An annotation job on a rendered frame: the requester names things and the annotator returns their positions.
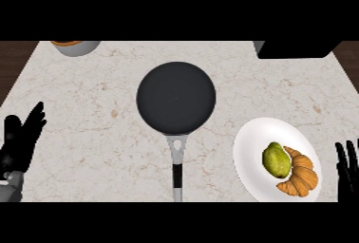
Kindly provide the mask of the black appliance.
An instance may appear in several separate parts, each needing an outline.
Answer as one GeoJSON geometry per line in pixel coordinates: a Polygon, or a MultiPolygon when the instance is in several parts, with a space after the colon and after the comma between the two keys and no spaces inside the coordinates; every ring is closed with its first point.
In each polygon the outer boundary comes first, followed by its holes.
{"type": "Polygon", "coordinates": [[[323,58],[339,41],[253,41],[259,59],[323,58]]]}

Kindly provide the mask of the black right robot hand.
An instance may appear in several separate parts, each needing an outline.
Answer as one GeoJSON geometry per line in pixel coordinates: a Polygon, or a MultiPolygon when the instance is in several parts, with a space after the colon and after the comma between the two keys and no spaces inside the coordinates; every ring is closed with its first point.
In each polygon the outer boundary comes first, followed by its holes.
{"type": "Polygon", "coordinates": [[[338,201],[359,203],[359,158],[352,142],[335,143],[338,163],[338,201]]]}

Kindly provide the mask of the grey bowl with orange content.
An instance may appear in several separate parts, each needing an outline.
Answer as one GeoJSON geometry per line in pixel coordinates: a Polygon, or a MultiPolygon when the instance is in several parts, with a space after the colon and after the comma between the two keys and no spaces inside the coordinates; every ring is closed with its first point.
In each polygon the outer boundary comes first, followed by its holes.
{"type": "Polygon", "coordinates": [[[95,49],[98,41],[51,41],[51,45],[64,56],[78,57],[95,49]]]}

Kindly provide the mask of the green pear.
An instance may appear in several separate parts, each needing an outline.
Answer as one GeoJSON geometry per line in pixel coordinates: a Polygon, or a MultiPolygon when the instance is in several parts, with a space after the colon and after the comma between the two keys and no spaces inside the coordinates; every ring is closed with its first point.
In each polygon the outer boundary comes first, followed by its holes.
{"type": "Polygon", "coordinates": [[[268,143],[262,150],[262,168],[276,178],[284,178],[289,174],[289,156],[276,141],[268,143]]]}

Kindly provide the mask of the black frying pan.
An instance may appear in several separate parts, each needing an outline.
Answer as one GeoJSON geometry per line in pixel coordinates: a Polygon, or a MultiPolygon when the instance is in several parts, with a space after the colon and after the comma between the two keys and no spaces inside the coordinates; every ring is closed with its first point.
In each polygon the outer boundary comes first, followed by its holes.
{"type": "Polygon", "coordinates": [[[166,138],[172,159],[172,195],[181,202],[181,160],[187,135],[203,125],[215,105],[206,73],[186,62],[156,66],[135,93],[140,117],[166,138]]]}

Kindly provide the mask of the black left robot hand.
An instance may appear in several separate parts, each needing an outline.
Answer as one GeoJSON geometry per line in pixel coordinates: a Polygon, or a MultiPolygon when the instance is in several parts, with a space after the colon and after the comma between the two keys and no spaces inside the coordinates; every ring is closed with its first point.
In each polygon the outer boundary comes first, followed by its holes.
{"type": "Polygon", "coordinates": [[[16,115],[5,117],[4,143],[0,148],[0,177],[11,171],[26,172],[44,125],[42,102],[36,103],[24,121],[20,121],[16,115]]]}

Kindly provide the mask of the brown croissant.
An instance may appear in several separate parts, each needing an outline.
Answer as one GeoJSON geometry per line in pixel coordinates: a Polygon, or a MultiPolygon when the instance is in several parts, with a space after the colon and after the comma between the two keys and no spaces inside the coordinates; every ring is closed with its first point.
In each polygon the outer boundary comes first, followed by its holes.
{"type": "Polygon", "coordinates": [[[284,146],[290,158],[289,179],[276,185],[287,196],[305,197],[317,187],[317,173],[310,158],[284,146]]]}

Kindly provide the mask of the white plate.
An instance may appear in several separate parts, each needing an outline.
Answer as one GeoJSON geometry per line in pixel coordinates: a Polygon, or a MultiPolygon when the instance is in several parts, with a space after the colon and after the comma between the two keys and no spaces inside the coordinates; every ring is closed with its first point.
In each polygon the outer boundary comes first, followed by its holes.
{"type": "Polygon", "coordinates": [[[271,142],[277,142],[308,157],[314,165],[317,182],[321,183],[317,154],[304,135],[286,122],[273,118],[255,118],[242,125],[234,136],[234,170],[243,187],[258,202],[314,202],[320,184],[304,197],[289,196],[276,187],[287,178],[273,177],[262,167],[262,150],[271,142]]]}

